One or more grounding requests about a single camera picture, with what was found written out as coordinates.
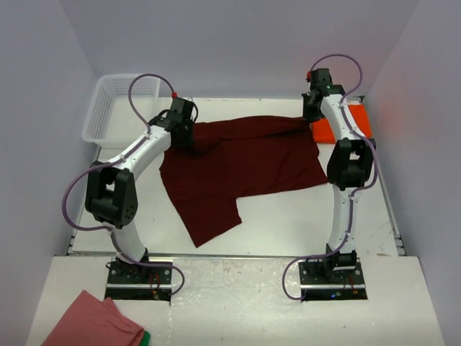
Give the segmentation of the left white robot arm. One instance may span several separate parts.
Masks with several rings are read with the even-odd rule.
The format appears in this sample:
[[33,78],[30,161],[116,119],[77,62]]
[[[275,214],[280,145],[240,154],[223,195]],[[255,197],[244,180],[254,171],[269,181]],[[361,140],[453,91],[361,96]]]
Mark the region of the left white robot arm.
[[136,181],[146,168],[171,147],[193,144],[197,105],[183,98],[172,100],[148,122],[148,129],[124,151],[88,173],[85,209],[108,230],[116,249],[115,263],[134,283],[142,283],[158,265],[148,261],[148,250],[135,227],[138,211]]

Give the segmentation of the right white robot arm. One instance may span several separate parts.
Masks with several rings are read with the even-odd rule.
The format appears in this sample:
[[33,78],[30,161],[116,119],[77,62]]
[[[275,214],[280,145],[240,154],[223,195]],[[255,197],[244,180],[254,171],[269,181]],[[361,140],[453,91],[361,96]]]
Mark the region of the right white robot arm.
[[307,73],[309,91],[303,95],[303,118],[309,123],[328,121],[335,146],[326,175],[334,192],[334,216],[326,253],[307,261],[312,274],[340,283],[357,271],[355,244],[357,205],[372,173],[374,141],[366,139],[346,103],[346,92],[332,81],[327,68]]

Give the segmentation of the dark red t-shirt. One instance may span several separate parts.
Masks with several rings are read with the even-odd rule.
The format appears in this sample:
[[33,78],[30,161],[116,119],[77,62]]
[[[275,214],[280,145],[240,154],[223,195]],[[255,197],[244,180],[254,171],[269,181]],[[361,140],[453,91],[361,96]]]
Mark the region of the dark red t-shirt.
[[251,116],[194,127],[194,144],[171,147],[160,174],[193,244],[241,224],[237,199],[326,184],[309,124]]

